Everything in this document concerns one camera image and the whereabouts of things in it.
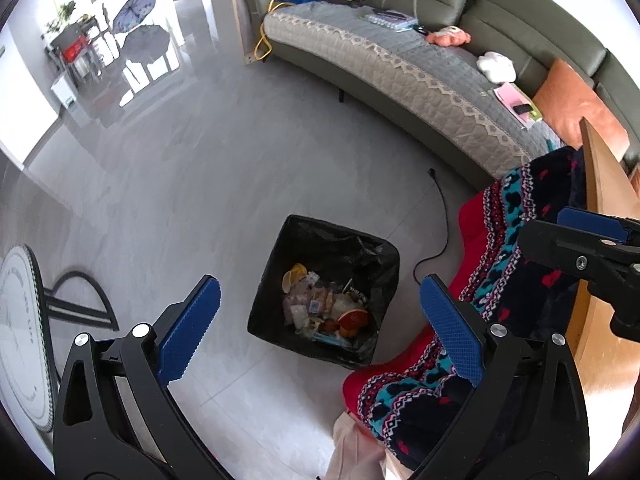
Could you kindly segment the gold foil wrapper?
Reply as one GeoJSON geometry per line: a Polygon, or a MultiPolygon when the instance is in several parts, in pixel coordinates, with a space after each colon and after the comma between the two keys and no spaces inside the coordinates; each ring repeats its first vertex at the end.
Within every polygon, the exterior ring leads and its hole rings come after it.
{"type": "Polygon", "coordinates": [[[299,283],[306,275],[308,271],[306,266],[301,263],[296,263],[292,268],[285,272],[282,278],[281,286],[285,294],[288,294],[292,287],[299,283]]]}

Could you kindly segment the black trash bin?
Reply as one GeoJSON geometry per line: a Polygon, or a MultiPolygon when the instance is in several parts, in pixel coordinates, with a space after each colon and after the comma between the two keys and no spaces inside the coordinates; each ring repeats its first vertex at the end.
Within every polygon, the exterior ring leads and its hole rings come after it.
{"type": "Polygon", "coordinates": [[[399,282],[397,248],[377,236],[291,214],[258,285],[247,331],[301,356],[351,370],[372,362],[399,282]],[[296,263],[307,275],[288,294],[296,263]]]}

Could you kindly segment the patterned knit blanket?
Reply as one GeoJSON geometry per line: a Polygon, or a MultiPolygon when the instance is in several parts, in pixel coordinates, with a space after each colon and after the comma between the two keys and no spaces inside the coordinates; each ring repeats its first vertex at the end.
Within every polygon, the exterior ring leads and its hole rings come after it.
{"type": "Polygon", "coordinates": [[[349,376],[355,413],[415,479],[587,479],[585,392],[639,340],[639,203],[593,132],[466,207],[477,261],[420,286],[416,356],[349,376]]]}

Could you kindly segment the orange cushion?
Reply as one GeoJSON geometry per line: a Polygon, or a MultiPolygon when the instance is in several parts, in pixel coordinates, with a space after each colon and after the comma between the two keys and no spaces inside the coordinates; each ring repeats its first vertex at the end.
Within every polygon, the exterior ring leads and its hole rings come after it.
{"type": "Polygon", "coordinates": [[[533,101],[544,122],[564,144],[582,146],[580,121],[586,118],[620,162],[630,147],[627,130],[570,64],[556,58],[533,101]]]}

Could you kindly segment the black phone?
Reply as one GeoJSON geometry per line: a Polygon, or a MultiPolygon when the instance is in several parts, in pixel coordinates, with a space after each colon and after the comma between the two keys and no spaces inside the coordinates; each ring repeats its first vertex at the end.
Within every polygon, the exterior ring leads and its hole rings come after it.
{"type": "Polygon", "coordinates": [[[528,104],[528,103],[523,103],[523,104],[516,104],[512,106],[512,110],[514,111],[515,114],[517,115],[524,115],[524,114],[529,114],[530,112],[532,112],[534,109],[533,107],[528,104]]]}

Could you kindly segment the pink notebook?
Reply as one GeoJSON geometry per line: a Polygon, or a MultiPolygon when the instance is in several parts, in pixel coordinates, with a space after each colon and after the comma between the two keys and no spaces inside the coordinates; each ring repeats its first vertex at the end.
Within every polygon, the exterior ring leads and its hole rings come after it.
{"type": "Polygon", "coordinates": [[[532,128],[537,122],[542,119],[542,114],[535,103],[529,99],[528,96],[515,84],[502,84],[501,86],[492,90],[492,93],[496,99],[502,104],[502,106],[516,119],[516,121],[525,129],[532,128]],[[512,110],[512,106],[516,104],[528,103],[533,107],[533,111],[529,114],[517,115],[512,110]]]}

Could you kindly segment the white round clock table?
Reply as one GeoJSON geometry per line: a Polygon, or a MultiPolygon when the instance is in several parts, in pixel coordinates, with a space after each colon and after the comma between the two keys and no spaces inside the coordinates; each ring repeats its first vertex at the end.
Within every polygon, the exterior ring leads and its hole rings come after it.
{"type": "Polygon", "coordinates": [[[1,263],[1,364],[9,386],[37,430],[52,431],[61,377],[55,366],[50,322],[119,330],[116,314],[100,284],[78,269],[44,286],[32,248],[16,245],[1,263]],[[101,301],[99,309],[58,296],[68,281],[86,282],[101,301]]]}

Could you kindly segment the white plush toy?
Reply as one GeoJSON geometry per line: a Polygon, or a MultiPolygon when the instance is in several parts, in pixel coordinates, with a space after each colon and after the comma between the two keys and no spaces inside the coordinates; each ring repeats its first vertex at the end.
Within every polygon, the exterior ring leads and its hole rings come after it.
{"type": "Polygon", "coordinates": [[[516,81],[515,66],[510,58],[488,51],[476,60],[477,69],[492,83],[505,84],[516,81]]]}

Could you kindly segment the green sofa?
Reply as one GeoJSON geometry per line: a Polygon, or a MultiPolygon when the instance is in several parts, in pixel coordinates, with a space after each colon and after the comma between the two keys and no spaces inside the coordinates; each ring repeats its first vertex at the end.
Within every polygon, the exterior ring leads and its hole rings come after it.
{"type": "Polygon", "coordinates": [[[631,170],[637,165],[637,84],[601,40],[552,0],[363,0],[359,4],[323,0],[299,4],[280,0],[245,2],[258,48],[274,56],[277,55],[273,44],[264,31],[265,16],[282,6],[325,2],[363,9],[366,14],[380,10],[414,16],[418,24],[409,30],[417,32],[425,41],[429,32],[458,26],[471,35],[471,42],[459,47],[442,48],[459,50],[476,69],[477,58],[488,51],[507,56],[515,66],[515,84],[531,99],[544,83],[554,60],[562,58],[590,85],[627,130],[630,147],[619,162],[620,166],[631,170]]]}

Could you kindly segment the grey quilted sofa cover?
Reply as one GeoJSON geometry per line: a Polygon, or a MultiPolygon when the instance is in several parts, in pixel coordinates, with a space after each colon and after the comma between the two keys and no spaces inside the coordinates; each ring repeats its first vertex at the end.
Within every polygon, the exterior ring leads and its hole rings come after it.
{"type": "Polygon", "coordinates": [[[274,53],[367,104],[481,188],[560,148],[544,122],[522,126],[489,81],[454,48],[325,2],[282,6],[264,18],[274,53]]]}

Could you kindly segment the blue patterned book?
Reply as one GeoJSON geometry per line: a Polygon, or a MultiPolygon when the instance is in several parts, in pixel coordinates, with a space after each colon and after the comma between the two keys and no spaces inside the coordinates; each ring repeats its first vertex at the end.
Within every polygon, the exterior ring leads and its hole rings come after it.
{"type": "Polygon", "coordinates": [[[396,11],[373,10],[366,14],[364,18],[372,24],[388,28],[390,30],[396,30],[396,32],[413,29],[413,27],[418,24],[418,21],[414,16],[396,11]]]}

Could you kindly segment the grey open umbrella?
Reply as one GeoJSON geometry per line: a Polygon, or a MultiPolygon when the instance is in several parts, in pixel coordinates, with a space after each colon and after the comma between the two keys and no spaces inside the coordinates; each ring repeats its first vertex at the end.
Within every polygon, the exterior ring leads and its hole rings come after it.
{"type": "Polygon", "coordinates": [[[169,32],[160,25],[140,25],[126,36],[122,55],[133,63],[151,64],[166,53],[169,43],[169,32]]]}

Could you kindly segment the metal rack with plants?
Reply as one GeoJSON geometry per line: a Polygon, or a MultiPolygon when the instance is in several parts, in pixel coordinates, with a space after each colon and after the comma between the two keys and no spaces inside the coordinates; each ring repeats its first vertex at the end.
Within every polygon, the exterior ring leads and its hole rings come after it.
{"type": "Polygon", "coordinates": [[[94,15],[81,14],[73,21],[75,11],[74,0],[61,4],[41,39],[56,69],[69,73],[74,85],[79,86],[87,77],[102,78],[104,62],[94,43],[103,39],[103,30],[94,15]]]}

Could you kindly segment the blue open umbrella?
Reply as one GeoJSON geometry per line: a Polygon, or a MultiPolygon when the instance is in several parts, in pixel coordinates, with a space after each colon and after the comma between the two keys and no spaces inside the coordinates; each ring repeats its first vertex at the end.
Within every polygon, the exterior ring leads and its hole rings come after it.
{"type": "Polygon", "coordinates": [[[156,0],[128,0],[114,17],[112,32],[123,34],[139,26],[155,8],[156,0]]]}

